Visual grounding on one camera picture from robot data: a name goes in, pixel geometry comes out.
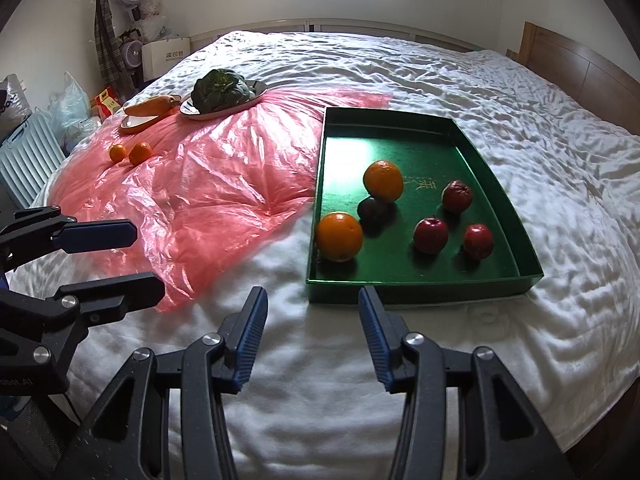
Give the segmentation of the orange carrot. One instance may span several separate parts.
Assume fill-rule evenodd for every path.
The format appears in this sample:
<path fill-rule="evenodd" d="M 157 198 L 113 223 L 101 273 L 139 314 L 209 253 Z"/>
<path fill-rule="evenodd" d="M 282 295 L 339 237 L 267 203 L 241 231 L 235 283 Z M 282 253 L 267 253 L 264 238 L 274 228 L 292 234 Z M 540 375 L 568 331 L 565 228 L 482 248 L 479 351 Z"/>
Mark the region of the orange carrot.
<path fill-rule="evenodd" d="M 164 94 L 163 96 L 154 96 L 154 98 L 141 103 L 127 106 L 124 108 L 124 113 L 131 117 L 160 116 L 169 112 L 180 103 L 180 96 Z"/>

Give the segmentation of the grey plastic bag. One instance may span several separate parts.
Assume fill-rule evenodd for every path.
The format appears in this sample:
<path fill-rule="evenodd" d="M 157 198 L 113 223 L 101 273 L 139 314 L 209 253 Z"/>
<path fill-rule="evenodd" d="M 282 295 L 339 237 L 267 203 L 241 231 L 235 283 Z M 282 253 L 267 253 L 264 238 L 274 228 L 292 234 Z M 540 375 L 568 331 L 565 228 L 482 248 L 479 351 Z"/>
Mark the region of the grey plastic bag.
<path fill-rule="evenodd" d="M 32 114 L 25 90 L 17 74 L 1 81 L 0 140 L 4 141 Z"/>

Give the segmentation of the lower purple fan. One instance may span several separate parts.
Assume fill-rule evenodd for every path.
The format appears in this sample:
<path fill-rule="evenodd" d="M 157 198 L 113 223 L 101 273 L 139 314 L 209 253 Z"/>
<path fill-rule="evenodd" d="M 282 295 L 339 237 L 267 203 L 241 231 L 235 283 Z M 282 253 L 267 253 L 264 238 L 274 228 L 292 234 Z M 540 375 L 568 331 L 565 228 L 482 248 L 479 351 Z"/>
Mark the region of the lower purple fan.
<path fill-rule="evenodd" d="M 127 41 L 120 47 L 122 62 L 127 70 L 135 70 L 142 65 L 142 49 L 140 40 Z"/>

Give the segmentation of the orange-rimmed oval dish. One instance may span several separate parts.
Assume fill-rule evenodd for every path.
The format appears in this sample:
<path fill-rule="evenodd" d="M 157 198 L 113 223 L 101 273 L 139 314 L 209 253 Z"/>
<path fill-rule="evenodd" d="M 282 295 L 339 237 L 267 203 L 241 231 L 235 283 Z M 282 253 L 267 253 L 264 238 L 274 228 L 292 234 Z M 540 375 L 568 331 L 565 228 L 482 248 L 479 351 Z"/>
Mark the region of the orange-rimmed oval dish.
<path fill-rule="evenodd" d="M 171 111 L 156 116 L 131 116 L 126 115 L 122 118 L 122 122 L 118 127 L 118 132 L 122 136 L 132 136 L 133 134 L 137 134 L 146 128 L 154 126 L 158 122 L 161 122 L 163 119 L 171 115 Z"/>

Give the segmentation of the wooden headboard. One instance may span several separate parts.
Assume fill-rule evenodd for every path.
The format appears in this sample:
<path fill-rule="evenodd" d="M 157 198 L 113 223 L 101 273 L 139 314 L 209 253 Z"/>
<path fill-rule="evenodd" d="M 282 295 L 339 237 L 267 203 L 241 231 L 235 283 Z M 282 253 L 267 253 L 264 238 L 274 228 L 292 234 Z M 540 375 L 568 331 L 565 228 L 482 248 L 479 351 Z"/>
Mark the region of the wooden headboard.
<path fill-rule="evenodd" d="M 639 133 L 639 83 L 604 56 L 575 40 L 531 22 L 520 48 L 506 56 L 558 86 L 586 110 Z"/>

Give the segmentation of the light blue suitcase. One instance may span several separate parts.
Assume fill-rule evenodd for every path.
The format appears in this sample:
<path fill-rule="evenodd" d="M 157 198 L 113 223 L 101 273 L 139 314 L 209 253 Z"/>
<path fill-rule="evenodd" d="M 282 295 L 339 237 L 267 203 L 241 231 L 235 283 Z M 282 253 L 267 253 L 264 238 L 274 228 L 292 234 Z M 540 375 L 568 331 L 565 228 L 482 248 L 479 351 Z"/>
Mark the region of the light blue suitcase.
<path fill-rule="evenodd" d="M 64 159 L 47 114 L 36 110 L 1 144 L 1 183 L 28 208 Z"/>

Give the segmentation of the mandarin orange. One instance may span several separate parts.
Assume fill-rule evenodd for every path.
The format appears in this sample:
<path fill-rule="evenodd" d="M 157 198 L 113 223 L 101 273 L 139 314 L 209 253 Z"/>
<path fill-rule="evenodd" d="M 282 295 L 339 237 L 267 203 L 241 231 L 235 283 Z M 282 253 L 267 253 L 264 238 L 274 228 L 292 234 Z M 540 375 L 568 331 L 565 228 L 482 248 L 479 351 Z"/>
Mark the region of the mandarin orange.
<path fill-rule="evenodd" d="M 132 166 L 139 166 L 152 155 L 152 146 L 146 142 L 139 142 L 129 152 L 128 159 Z"/>

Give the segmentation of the dark green leafy vegetable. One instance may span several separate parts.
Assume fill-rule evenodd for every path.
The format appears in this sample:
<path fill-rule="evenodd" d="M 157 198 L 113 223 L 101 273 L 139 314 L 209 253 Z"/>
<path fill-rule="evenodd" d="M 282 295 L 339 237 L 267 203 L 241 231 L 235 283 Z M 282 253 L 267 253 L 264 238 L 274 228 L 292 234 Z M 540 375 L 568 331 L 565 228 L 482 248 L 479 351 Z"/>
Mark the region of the dark green leafy vegetable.
<path fill-rule="evenodd" d="M 243 103 L 253 97 L 245 79 L 234 70 L 215 68 L 198 79 L 191 92 L 193 104 L 201 113 L 208 113 L 218 107 Z"/>

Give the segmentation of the translucent blue plastic bag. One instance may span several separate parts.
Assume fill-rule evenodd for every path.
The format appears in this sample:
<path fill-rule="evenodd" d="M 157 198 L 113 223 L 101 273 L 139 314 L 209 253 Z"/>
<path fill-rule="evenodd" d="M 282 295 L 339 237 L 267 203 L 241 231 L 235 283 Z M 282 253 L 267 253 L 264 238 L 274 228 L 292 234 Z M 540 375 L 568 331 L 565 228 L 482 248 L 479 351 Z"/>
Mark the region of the translucent blue plastic bag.
<path fill-rule="evenodd" d="M 47 112 L 58 144 L 70 154 L 100 128 L 101 119 L 93 114 L 87 93 L 69 72 L 64 73 L 63 82 L 64 88 L 50 95 Z"/>

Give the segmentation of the red apple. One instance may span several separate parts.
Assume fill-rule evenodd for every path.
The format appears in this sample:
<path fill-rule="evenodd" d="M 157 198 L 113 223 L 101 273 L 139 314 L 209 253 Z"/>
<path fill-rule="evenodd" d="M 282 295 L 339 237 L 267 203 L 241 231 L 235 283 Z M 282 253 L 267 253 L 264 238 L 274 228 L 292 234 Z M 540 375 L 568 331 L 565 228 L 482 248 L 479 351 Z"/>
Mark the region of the red apple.
<path fill-rule="evenodd" d="M 481 223 L 466 227 L 463 237 L 463 249 L 472 258 L 483 260 L 494 250 L 495 240 L 491 230 Z"/>
<path fill-rule="evenodd" d="M 421 219 L 413 231 L 413 246 L 425 255 L 439 254 L 448 243 L 448 226 L 442 219 L 427 217 Z"/>

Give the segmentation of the red apple back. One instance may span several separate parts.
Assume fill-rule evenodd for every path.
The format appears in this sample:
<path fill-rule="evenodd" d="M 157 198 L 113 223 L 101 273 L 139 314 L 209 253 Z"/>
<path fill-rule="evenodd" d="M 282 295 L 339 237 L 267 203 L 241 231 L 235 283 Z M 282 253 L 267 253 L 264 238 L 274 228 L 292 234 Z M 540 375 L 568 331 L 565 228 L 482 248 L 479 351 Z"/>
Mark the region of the red apple back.
<path fill-rule="evenodd" d="M 483 260 L 494 250 L 495 240 L 491 230 L 481 223 L 466 227 L 463 237 L 463 249 L 472 258 Z"/>

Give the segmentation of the plaid scarf on rack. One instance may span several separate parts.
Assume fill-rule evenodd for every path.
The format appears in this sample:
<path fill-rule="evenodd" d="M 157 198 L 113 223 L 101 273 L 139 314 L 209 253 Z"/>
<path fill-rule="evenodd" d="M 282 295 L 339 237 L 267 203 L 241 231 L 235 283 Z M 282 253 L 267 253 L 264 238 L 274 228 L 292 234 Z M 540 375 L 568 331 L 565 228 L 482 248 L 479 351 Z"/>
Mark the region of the plaid scarf on rack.
<path fill-rule="evenodd" d="M 96 0 L 94 44 L 102 84 L 104 87 L 111 87 L 119 103 L 124 104 L 136 93 L 136 89 L 115 36 L 110 0 Z"/>

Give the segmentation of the dark purple plum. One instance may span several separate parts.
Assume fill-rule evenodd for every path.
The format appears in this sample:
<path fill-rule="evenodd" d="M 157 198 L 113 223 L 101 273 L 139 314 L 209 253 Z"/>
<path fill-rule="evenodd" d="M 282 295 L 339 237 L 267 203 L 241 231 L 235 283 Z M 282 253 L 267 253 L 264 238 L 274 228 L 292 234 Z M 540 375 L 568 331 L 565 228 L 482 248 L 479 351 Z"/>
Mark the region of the dark purple plum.
<path fill-rule="evenodd" d="M 384 222 L 388 215 L 388 205 L 373 196 L 364 198 L 357 206 L 359 221 L 365 226 Z"/>

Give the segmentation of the white cardboard box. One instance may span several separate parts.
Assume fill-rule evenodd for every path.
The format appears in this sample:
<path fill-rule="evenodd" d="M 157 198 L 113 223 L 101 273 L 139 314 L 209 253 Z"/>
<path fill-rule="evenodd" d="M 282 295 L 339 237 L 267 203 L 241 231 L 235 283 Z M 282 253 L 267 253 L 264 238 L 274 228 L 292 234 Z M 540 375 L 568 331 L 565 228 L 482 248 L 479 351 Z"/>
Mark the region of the white cardboard box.
<path fill-rule="evenodd" d="M 149 42 L 142 47 L 144 81 L 165 75 L 191 53 L 189 38 L 169 38 Z"/>

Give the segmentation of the black-rimmed white plate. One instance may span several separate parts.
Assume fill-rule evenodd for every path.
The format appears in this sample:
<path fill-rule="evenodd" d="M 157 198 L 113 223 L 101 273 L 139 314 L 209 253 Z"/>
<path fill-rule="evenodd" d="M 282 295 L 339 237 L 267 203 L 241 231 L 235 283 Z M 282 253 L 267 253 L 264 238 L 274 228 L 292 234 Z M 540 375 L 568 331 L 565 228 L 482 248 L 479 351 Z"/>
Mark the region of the black-rimmed white plate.
<path fill-rule="evenodd" d="M 247 80 L 245 81 L 248 90 L 253 93 L 253 97 L 246 100 L 243 103 L 232 104 L 225 107 L 218 107 L 216 110 L 208 113 L 201 113 L 198 108 L 193 104 L 191 98 L 184 100 L 180 107 L 179 113 L 185 118 L 196 120 L 197 122 L 206 122 L 206 120 L 224 118 L 229 115 L 248 110 L 249 108 L 262 102 L 262 98 L 265 96 L 268 90 L 268 84 L 260 80 Z"/>

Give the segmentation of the ribbed red tomato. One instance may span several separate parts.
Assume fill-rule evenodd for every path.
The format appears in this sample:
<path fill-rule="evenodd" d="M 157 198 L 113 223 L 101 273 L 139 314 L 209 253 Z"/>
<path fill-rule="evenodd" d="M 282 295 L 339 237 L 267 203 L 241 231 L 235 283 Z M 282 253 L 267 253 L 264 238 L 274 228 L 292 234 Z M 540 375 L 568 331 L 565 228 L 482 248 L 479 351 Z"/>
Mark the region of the ribbed red tomato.
<path fill-rule="evenodd" d="M 473 203 L 473 193 L 469 185 L 460 180 L 450 181 L 442 190 L 442 208 L 462 214 Z"/>

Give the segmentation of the green shallow tray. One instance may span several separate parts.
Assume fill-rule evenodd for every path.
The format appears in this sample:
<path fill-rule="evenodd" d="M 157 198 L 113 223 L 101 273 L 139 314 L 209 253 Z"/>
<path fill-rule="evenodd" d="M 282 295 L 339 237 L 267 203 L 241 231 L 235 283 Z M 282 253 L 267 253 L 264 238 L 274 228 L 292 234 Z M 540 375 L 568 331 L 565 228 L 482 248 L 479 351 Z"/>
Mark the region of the green shallow tray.
<path fill-rule="evenodd" d="M 528 292 L 544 276 L 536 250 L 509 197 L 470 139 L 447 118 L 398 110 L 330 107 L 324 115 L 314 215 L 356 214 L 367 197 L 363 174 L 376 160 L 393 162 L 404 192 L 382 226 L 364 230 L 355 258 L 343 263 L 309 248 L 306 283 L 317 304 L 356 304 L 360 288 L 373 286 L 388 304 L 442 304 Z M 462 214 L 442 208 L 442 190 L 460 180 L 473 203 Z M 423 218 L 448 226 L 448 243 L 437 255 L 413 246 Z M 491 230 L 495 246 L 483 260 L 463 249 L 467 226 Z"/>

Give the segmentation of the pink plastic sheet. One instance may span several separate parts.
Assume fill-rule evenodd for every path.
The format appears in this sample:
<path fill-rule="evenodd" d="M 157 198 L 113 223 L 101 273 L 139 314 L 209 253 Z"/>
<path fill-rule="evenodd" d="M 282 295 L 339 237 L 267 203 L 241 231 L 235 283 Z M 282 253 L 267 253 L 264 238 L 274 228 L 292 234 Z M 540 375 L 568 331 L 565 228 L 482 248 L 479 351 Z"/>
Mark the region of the pink plastic sheet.
<path fill-rule="evenodd" d="M 207 122 L 171 113 L 131 138 L 108 120 L 73 151 L 47 201 L 80 221 L 134 222 L 131 247 L 97 252 L 91 263 L 108 276 L 156 273 L 165 284 L 158 310 L 177 310 L 312 202 L 328 108 L 389 105 L 387 93 L 289 88 Z M 112 163 L 113 144 L 129 155 L 139 142 L 152 146 L 148 160 Z"/>

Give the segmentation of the red yellow snack box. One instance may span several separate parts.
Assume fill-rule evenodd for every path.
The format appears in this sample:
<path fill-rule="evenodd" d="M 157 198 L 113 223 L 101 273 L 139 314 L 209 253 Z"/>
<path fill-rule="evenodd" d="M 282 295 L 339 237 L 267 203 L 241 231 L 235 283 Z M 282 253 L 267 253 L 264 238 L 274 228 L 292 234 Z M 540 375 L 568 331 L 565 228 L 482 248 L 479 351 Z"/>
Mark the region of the red yellow snack box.
<path fill-rule="evenodd" d="M 93 114 L 101 120 L 111 117 L 122 108 L 122 104 L 120 104 L 118 96 L 111 86 L 106 87 L 92 98 L 90 105 Z"/>

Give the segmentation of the small orange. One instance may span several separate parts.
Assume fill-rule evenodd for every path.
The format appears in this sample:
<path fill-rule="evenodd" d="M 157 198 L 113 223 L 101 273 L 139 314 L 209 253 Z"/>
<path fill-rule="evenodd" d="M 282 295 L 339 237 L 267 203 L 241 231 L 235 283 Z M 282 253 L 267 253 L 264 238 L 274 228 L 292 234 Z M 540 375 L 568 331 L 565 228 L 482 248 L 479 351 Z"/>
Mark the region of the small orange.
<path fill-rule="evenodd" d="M 128 157 L 127 149 L 122 144 L 113 144 L 108 151 L 113 164 L 119 164 Z"/>

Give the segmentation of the large mandarin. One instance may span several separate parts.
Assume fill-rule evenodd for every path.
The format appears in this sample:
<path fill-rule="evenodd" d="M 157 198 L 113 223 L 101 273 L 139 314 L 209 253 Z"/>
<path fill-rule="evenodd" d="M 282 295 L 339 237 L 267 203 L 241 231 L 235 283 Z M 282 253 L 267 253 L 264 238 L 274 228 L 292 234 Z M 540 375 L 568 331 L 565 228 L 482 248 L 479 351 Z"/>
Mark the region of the large mandarin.
<path fill-rule="evenodd" d="M 396 202 L 404 192 L 404 177 L 399 168 L 388 160 L 372 162 L 362 180 L 368 193 L 384 203 Z"/>

